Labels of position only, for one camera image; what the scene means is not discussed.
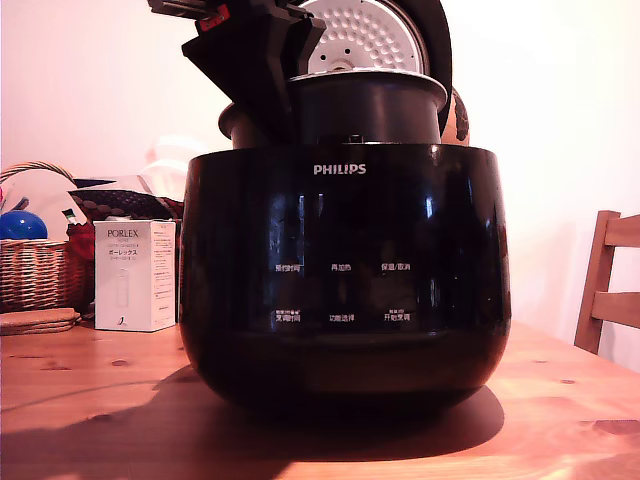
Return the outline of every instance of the table surface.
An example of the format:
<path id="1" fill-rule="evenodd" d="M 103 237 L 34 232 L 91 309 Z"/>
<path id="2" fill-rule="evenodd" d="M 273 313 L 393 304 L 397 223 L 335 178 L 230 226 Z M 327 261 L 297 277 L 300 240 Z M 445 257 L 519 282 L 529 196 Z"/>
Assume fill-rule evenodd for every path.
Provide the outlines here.
<path id="1" fill-rule="evenodd" d="M 195 375 L 179 330 L 2 338 L 3 479 L 640 478 L 640 375 L 514 324 L 441 417 L 293 427 Z"/>

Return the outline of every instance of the wooden chair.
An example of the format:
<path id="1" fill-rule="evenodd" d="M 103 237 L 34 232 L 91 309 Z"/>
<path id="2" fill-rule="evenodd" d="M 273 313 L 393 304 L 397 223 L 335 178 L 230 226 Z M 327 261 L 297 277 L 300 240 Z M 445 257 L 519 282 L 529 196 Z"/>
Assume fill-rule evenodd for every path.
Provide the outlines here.
<path id="1" fill-rule="evenodd" d="M 596 355 L 603 321 L 640 328 L 640 293 L 608 292 L 616 247 L 640 247 L 640 215 L 598 212 L 574 342 Z"/>

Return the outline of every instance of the product box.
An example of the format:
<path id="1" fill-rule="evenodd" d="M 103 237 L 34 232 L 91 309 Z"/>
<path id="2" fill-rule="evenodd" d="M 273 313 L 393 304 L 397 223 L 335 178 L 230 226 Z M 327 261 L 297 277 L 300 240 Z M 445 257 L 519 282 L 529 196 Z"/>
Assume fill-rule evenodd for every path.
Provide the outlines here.
<path id="1" fill-rule="evenodd" d="M 94 222 L 96 329 L 154 332 L 176 322 L 176 224 Z"/>

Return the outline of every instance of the wooden coaster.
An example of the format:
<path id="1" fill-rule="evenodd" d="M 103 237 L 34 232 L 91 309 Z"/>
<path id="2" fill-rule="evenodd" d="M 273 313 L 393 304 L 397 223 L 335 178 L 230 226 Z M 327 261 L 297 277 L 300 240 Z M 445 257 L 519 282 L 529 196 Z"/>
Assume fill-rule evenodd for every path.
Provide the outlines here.
<path id="1" fill-rule="evenodd" d="M 0 335 L 53 333 L 69 330 L 80 318 L 72 308 L 31 310 L 0 315 Z"/>

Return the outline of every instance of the perforated steam plate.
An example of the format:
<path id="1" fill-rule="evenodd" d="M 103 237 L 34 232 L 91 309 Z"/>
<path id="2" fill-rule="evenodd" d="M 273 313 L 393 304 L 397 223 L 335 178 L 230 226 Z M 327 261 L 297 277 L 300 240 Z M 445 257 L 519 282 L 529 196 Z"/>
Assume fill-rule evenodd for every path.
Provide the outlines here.
<path id="1" fill-rule="evenodd" d="M 309 60 L 309 73 L 387 68 L 429 74 L 418 29 L 387 0 L 309 0 L 301 7 L 327 30 Z"/>

